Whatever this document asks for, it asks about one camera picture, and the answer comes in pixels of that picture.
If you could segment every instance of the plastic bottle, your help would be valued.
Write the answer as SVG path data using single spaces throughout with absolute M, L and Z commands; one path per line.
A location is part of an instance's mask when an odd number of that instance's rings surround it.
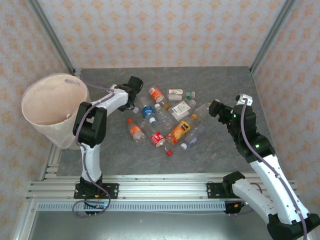
M 209 116 L 209 107 L 210 107 L 211 103 L 210 102 L 206 102 L 205 104 L 202 104 L 201 106 L 197 107 L 194 110 L 194 114 L 197 115 L 197 119 L 198 120 L 202 120 L 205 117 Z
M 188 133 L 186 138 L 183 140 L 183 143 L 181 143 L 180 147 L 183 150 L 186 150 L 187 148 L 192 148 L 207 129 L 208 125 L 204 122 L 201 122 L 198 126 L 196 126 Z
M 187 116 L 184 120 L 182 120 L 179 125 L 173 129 L 167 136 L 166 139 L 172 145 L 175 145 L 179 140 L 193 128 L 195 121 L 197 119 L 197 115 L 192 114 L 191 116 Z
M 166 91 L 166 96 L 169 101 L 181 101 L 182 99 L 195 99 L 196 92 L 170 88 Z
M 159 103 L 154 105 L 154 108 L 157 113 L 158 120 L 163 124 L 165 130 L 170 131 L 175 126 L 170 113 L 164 107 L 160 106 Z
M 149 123 L 154 124 L 156 122 L 156 113 L 154 108 L 150 105 L 150 101 L 145 96 L 141 96 L 140 109 L 144 119 L 147 119 Z
M 180 122 L 184 117 L 189 116 L 196 108 L 195 100 L 184 99 L 178 102 L 175 106 L 170 107 L 168 112 L 175 120 Z
M 132 118 L 128 118 L 127 123 L 128 123 L 129 132 L 133 137 L 133 139 L 135 140 L 135 142 L 138 144 L 144 143 L 146 136 L 142 132 L 141 128 L 137 124 L 135 124 Z
M 170 108 L 170 104 L 157 86 L 151 86 L 148 92 L 155 103 L 160 104 L 165 110 Z
M 165 137 L 158 132 L 152 125 L 150 125 L 146 120 L 141 120 L 139 122 L 140 128 L 144 131 L 147 138 L 151 140 L 153 145 L 158 148 L 162 147 L 168 156 L 171 156 L 173 151 L 170 145 L 166 141 Z

